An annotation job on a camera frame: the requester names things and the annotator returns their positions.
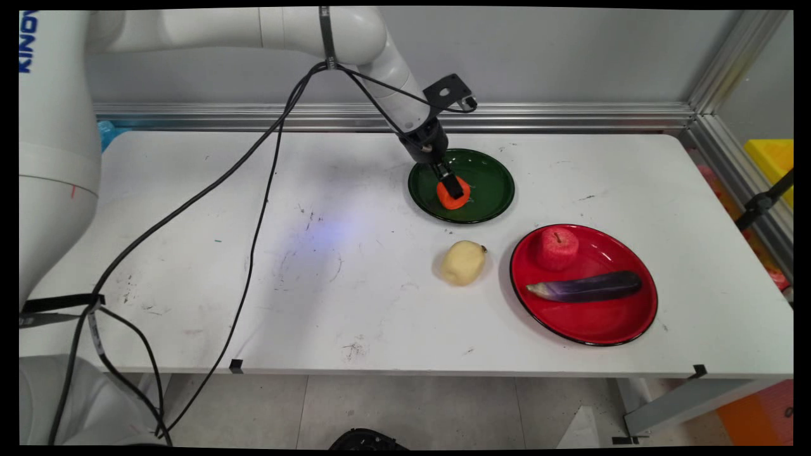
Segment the eggplant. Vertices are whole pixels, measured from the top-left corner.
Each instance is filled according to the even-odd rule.
[[[617,271],[594,277],[563,282],[527,285],[534,295],[561,303],[608,301],[633,295],[642,288],[642,279],[634,271]]]

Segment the yellow box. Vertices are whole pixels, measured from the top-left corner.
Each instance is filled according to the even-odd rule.
[[[794,167],[794,140],[749,140],[744,149],[773,184]],[[783,198],[794,209],[793,185]]]

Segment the table surface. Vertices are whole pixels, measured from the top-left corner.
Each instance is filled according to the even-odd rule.
[[[256,133],[133,131],[104,152],[84,237],[32,298],[88,293],[135,237],[210,184]],[[793,376],[793,312],[679,142],[665,135],[450,136],[500,160],[516,195],[498,218],[460,226],[410,199],[414,163],[394,135],[284,134],[251,287],[218,372],[687,377]],[[165,372],[206,372],[245,286],[275,135],[218,189],[120,264],[102,292]],[[510,285],[529,231],[575,223],[645,262],[659,312],[640,338],[592,347],[538,324]],[[482,276],[436,273],[456,241],[487,246]],[[135,334],[98,316],[122,371],[150,364]],[[19,355],[67,353],[75,322],[19,331]],[[100,362],[88,331],[79,354]]]

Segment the tiled floor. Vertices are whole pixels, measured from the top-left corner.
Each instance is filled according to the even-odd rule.
[[[172,376],[169,419],[201,375]],[[327,449],[371,428],[411,450],[555,448],[581,405],[601,446],[624,436],[622,401],[607,379],[448,376],[215,375],[172,431],[175,445]],[[713,412],[643,445],[730,445]]]

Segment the black plate rim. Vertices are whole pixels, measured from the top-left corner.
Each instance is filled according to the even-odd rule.
[[[629,252],[633,253],[637,258],[639,258],[639,255],[637,255],[636,252],[631,250],[631,248],[628,247],[627,245],[620,242],[619,239],[615,238],[614,236],[611,236],[608,233],[600,231],[597,228],[592,228],[591,226],[578,225],[577,223],[553,223],[551,225],[546,225],[546,226],[541,226],[540,228],[536,228],[536,229],[530,231],[529,233],[527,233],[523,238],[521,238],[520,241],[518,241],[518,243],[515,244],[515,248],[513,249],[513,254],[510,255],[510,257],[509,257],[509,281],[513,285],[513,292],[515,293],[516,297],[518,298],[518,301],[521,303],[521,306],[523,306],[524,310],[526,310],[526,313],[530,314],[530,316],[532,316],[532,318],[534,318],[535,321],[540,323],[541,326],[543,326],[546,329],[549,329],[550,332],[552,332],[554,334],[557,334],[558,336],[561,336],[562,338],[568,339],[568,340],[570,340],[572,342],[581,343],[581,344],[587,345],[587,346],[618,346],[618,345],[624,345],[624,344],[626,344],[628,342],[633,342],[633,341],[639,339],[644,333],[647,332],[648,329],[650,329],[651,326],[653,326],[654,321],[656,321],[656,316],[659,314],[659,292],[656,290],[656,281],[654,280],[653,275],[650,274],[650,269],[648,269],[648,266],[645,264],[644,261],[642,261],[642,258],[639,258],[639,261],[642,263],[643,266],[645,266],[645,270],[647,270],[648,274],[650,275],[650,281],[653,282],[653,284],[654,284],[654,297],[656,298],[656,310],[654,311],[653,320],[651,320],[650,323],[639,334],[637,334],[636,336],[633,336],[630,339],[626,339],[624,341],[614,342],[614,343],[595,343],[595,342],[582,341],[582,340],[580,340],[578,338],[572,338],[570,336],[559,333],[559,332],[555,331],[554,329],[550,328],[546,323],[542,322],[541,319],[536,317],[535,314],[532,313],[532,311],[530,310],[529,307],[527,307],[526,303],[524,302],[524,299],[521,298],[521,294],[518,293],[518,288],[515,285],[515,277],[513,276],[513,259],[515,258],[515,252],[518,250],[518,246],[521,245],[521,243],[523,243],[526,238],[530,237],[530,234],[533,234],[535,231],[543,230],[544,228],[548,228],[550,226],[558,226],[558,225],[580,226],[580,227],[583,227],[583,228],[589,228],[591,230],[603,233],[606,236],[608,236],[609,238],[614,239],[616,242],[620,243],[621,246],[627,248],[629,250]]]
[[[509,172],[509,170],[507,169],[507,166],[504,166],[504,163],[498,161],[498,159],[494,158],[492,155],[487,155],[484,152],[479,152],[478,150],[473,150],[472,148],[450,148],[450,149],[448,149],[448,152],[449,151],[454,151],[454,150],[466,150],[466,151],[470,151],[470,152],[481,153],[482,155],[486,155],[486,156],[490,157],[493,161],[498,163],[499,166],[501,166],[501,169],[503,169],[507,173],[507,175],[509,176],[509,182],[510,182],[512,188],[513,188],[513,191],[510,193],[509,199],[507,200],[507,204],[504,205],[504,208],[501,209],[500,211],[494,212],[492,215],[490,215],[488,217],[485,217],[485,218],[482,218],[482,219],[479,219],[479,220],[473,220],[472,222],[451,220],[449,218],[442,217],[439,214],[435,214],[435,213],[431,212],[430,210],[428,210],[427,207],[425,207],[424,204],[421,204],[419,201],[417,201],[414,198],[415,191],[411,187],[411,175],[417,170],[417,168],[420,165],[422,165],[422,163],[414,164],[414,166],[411,168],[411,171],[408,173],[407,185],[408,185],[409,195],[411,196],[411,200],[417,205],[417,207],[422,209],[424,213],[426,213],[426,214],[428,214],[428,215],[430,215],[432,217],[439,218],[442,221],[445,221],[445,222],[448,222],[448,223],[455,223],[457,225],[473,225],[474,223],[486,222],[486,221],[492,220],[492,219],[498,217],[499,215],[501,215],[502,213],[504,213],[504,211],[506,211],[507,208],[509,208],[509,206],[513,203],[513,199],[515,198],[515,179],[513,179],[513,174]]]

